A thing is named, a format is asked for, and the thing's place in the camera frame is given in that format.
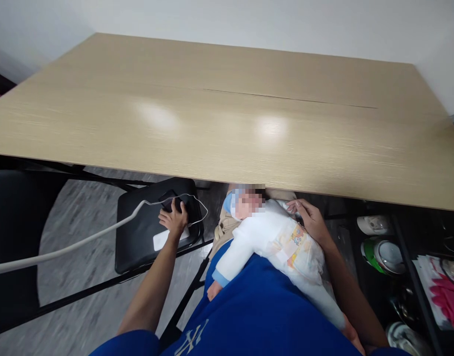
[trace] white baby onesie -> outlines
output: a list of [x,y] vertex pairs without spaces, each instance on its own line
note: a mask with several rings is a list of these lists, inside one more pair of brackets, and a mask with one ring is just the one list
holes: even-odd
[[212,277],[225,287],[257,253],[287,275],[332,324],[343,330],[344,316],[322,284],[324,253],[282,205],[286,206],[282,201],[267,200],[260,212],[233,230],[234,239]]

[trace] pink glove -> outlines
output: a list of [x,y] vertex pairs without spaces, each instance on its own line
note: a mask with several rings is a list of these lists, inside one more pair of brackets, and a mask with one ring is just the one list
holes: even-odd
[[433,279],[433,282],[437,285],[430,288],[431,293],[435,295],[432,301],[441,308],[444,316],[454,327],[454,284],[446,279]]

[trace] light wood tabletop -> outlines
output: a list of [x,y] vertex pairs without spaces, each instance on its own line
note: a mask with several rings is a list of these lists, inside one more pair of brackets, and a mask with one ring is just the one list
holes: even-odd
[[0,154],[454,210],[403,63],[96,34],[0,98]]

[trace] white cable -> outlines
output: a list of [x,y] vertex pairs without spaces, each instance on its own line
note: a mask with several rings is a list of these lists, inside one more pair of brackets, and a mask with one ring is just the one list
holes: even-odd
[[59,251],[54,251],[54,252],[50,252],[48,254],[45,254],[45,255],[40,255],[40,256],[34,256],[34,257],[30,257],[30,258],[26,258],[26,259],[23,259],[23,260],[17,260],[17,261],[11,261],[11,262],[6,262],[6,263],[2,263],[0,264],[0,274],[1,273],[5,273],[5,272],[10,272],[10,271],[13,271],[13,270],[16,270],[16,269],[21,269],[21,268],[26,268],[26,267],[30,267],[30,266],[34,266],[34,265],[38,265],[42,262],[45,262],[45,261],[49,261],[49,260],[52,260],[54,258],[57,258],[57,257],[60,257],[62,255],[65,255],[69,252],[72,252],[72,251],[75,251],[76,249],[82,247],[83,245],[89,243],[90,241],[93,241],[97,238],[99,238],[100,236],[103,236],[105,235],[107,232],[110,232],[110,231],[113,231],[117,228],[119,228],[120,226],[123,226],[124,224],[126,224],[127,222],[133,220],[136,215],[138,214],[139,210],[141,209],[141,207],[143,206],[143,204],[148,204],[148,205],[157,205],[157,204],[161,204],[161,203],[164,203],[165,201],[169,200],[169,199],[174,199],[174,198],[179,198],[183,195],[189,195],[191,197],[194,197],[199,203],[202,204],[202,206],[204,207],[204,209],[206,210],[206,214],[204,215],[204,217],[196,222],[193,222],[191,224],[188,224],[187,226],[190,227],[194,224],[197,224],[197,223],[200,223],[202,220],[204,220],[208,214],[208,209],[206,208],[206,206],[203,204],[203,202],[201,202],[199,199],[197,199],[197,197],[195,197],[194,195],[192,194],[188,194],[188,193],[184,193],[184,194],[181,194],[181,195],[178,195],[176,197],[169,197],[161,202],[156,202],[156,203],[150,203],[149,201],[146,201],[146,200],[143,200],[141,201],[138,206],[136,207],[136,209],[133,210],[133,213],[117,222],[116,224],[100,231],[100,232],[97,232],[96,234],[93,234],[92,236],[89,236],[87,237],[86,239],[82,240],[82,241],[79,241],[79,242],[76,242],[75,244],[73,245],[70,245],[70,246],[67,246]]

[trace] gray floor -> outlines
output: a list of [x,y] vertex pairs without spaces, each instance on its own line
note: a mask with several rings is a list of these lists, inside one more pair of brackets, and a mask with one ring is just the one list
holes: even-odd
[[[160,181],[169,177],[134,172],[87,168],[105,177]],[[205,236],[213,238],[221,202],[227,185],[197,181],[197,186],[209,186],[199,191],[199,198],[209,209],[205,220]],[[62,189],[46,223],[40,253],[58,250],[98,232],[116,222],[118,197],[123,191],[96,182],[69,181]],[[339,198],[306,194],[312,204],[323,209],[329,200],[332,214],[342,213]],[[355,274],[350,241],[340,222],[328,222],[349,268]],[[171,287],[156,334],[165,329],[210,245],[176,260]],[[73,254],[39,266],[38,285],[41,305],[53,302],[116,276],[114,271],[115,233],[82,247]],[[87,355],[114,336],[123,314],[141,283],[143,276],[103,290],[81,301],[44,315],[0,335],[0,355]],[[179,322],[182,329],[201,298],[198,290]]]

